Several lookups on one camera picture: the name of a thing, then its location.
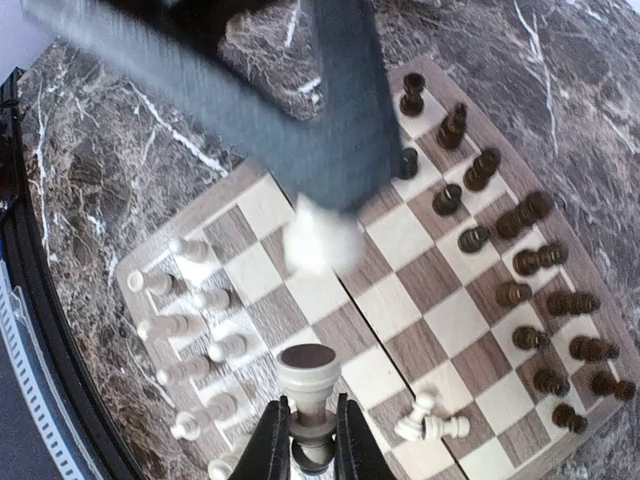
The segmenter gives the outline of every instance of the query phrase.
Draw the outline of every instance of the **wooden chess board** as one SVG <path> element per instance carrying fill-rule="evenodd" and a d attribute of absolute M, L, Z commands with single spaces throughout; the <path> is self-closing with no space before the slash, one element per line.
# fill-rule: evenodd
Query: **wooden chess board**
<path fill-rule="evenodd" d="M 493 225 L 542 186 L 488 118 L 428 58 L 391 72 L 396 104 L 402 79 L 412 71 L 425 77 L 425 108 L 417 118 L 399 111 L 398 118 L 404 143 L 419 153 L 420 170 L 410 181 L 394 181 L 362 212 L 368 250 L 356 273 L 310 279 L 287 272 L 281 233 L 292 218 L 291 205 L 270 175 L 247 165 L 214 185 L 119 265 L 118 281 L 136 323 L 182 313 L 203 315 L 208 324 L 209 331 L 197 338 L 148 343 L 157 368 L 205 354 L 212 340 L 228 333 L 249 339 L 246 356 L 218 366 L 202 380 L 167 388 L 180 410 L 202 406 L 220 391 L 238 399 L 236 416 L 197 440 L 207 458 L 227 452 L 252 430 L 266 403 L 281 394 L 275 355 L 299 343 L 321 342 L 337 351 L 343 369 L 336 391 L 360 403 L 401 480 L 540 478 L 620 408 L 612 397 L 603 400 L 590 393 L 593 373 L 604 369 L 619 378 L 640 377 L 640 357 L 620 312 L 560 212 L 512 241 L 493 235 L 480 253 L 459 250 L 464 229 Z M 468 106 L 468 134 L 458 151 L 445 152 L 435 132 L 459 101 Z M 479 193 L 463 188 L 463 207 L 452 217 L 436 215 L 434 195 L 446 182 L 463 185 L 470 162 L 489 146 L 502 153 L 489 186 Z M 217 260 L 194 269 L 174 258 L 167 245 L 176 236 L 205 239 Z M 514 272 L 515 253 L 554 240 L 569 248 L 565 265 L 527 278 Z M 131 293 L 126 279 L 135 269 L 170 273 L 178 286 L 167 297 Z M 499 307 L 495 288 L 511 279 L 528 283 L 533 298 L 513 309 Z M 233 292 L 228 311 L 200 313 L 191 307 L 192 292 L 213 287 Z M 551 317 L 545 299 L 560 288 L 593 292 L 602 306 L 591 315 Z M 546 330 L 551 346 L 539 352 L 517 350 L 511 334 L 520 325 Z M 620 358 L 596 365 L 573 360 L 568 343 L 578 334 L 617 343 Z M 543 366 L 569 377 L 568 397 L 557 399 L 532 388 L 533 375 Z M 395 435 L 395 423 L 409 413 L 420 391 L 437 395 L 436 414 L 467 416 L 471 434 L 436 442 L 405 442 Z M 334 394 L 331 408 L 335 402 Z M 561 402 L 587 416 L 584 434 L 553 425 L 551 412 Z"/>

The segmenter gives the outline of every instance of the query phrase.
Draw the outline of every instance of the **dark square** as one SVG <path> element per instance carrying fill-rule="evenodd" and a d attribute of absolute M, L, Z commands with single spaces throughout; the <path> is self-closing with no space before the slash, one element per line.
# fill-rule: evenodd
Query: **dark square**
<path fill-rule="evenodd" d="M 507 357 L 491 332 L 465 348 L 451 363 L 474 397 L 511 371 Z"/>
<path fill-rule="evenodd" d="M 203 230 L 213 251 L 223 264 L 257 241 L 247 219 L 237 205 Z"/>
<path fill-rule="evenodd" d="M 462 286 L 437 247 L 402 267 L 397 275 L 421 313 L 431 310 Z"/>

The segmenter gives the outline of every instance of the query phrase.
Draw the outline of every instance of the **marble table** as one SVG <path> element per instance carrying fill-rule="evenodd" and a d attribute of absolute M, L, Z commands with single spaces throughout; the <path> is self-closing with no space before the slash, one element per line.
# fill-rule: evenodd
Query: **marble table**
<path fill-rule="evenodd" d="M 640 347 L 640 16 L 619 0 L 375 0 L 389 66 L 428 53 L 553 192 Z M 229 31 L 224 56 L 299 115 L 321 105 L 307 19 L 285 2 Z M 154 479 L 205 479 L 176 442 L 114 282 L 118 261 L 241 152 L 120 72 L 56 42 L 21 82 L 24 143 L 60 300 L 96 385 Z M 640 401 L 548 479 L 640 476 Z"/>

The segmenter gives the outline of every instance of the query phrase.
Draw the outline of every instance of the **black chess piece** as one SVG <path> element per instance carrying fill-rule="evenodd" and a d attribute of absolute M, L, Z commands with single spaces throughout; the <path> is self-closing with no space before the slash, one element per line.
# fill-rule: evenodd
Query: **black chess piece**
<path fill-rule="evenodd" d="M 464 185 L 472 192 L 483 190 L 500 166 L 500 150 L 485 148 L 464 174 Z"/>
<path fill-rule="evenodd" d="M 417 117 L 424 109 L 421 93 L 424 90 L 424 77 L 419 73 L 409 73 L 403 79 L 404 95 L 400 99 L 400 111 L 408 117 Z"/>
<path fill-rule="evenodd" d="M 535 191 L 527 195 L 513 210 L 496 222 L 496 231 L 502 238 L 515 238 L 527 227 L 546 218 L 554 207 L 553 199 L 545 192 Z"/>
<path fill-rule="evenodd" d="M 433 210 L 441 217 L 453 215 L 462 204 L 462 188 L 449 183 L 433 199 Z"/>
<path fill-rule="evenodd" d="M 467 131 L 467 106 L 456 103 L 453 110 L 442 120 L 436 141 L 445 150 L 455 150 L 460 147 Z"/>
<path fill-rule="evenodd" d="M 458 247 L 464 253 L 476 253 L 482 249 L 488 240 L 489 229 L 480 225 L 462 232 L 458 238 Z"/>

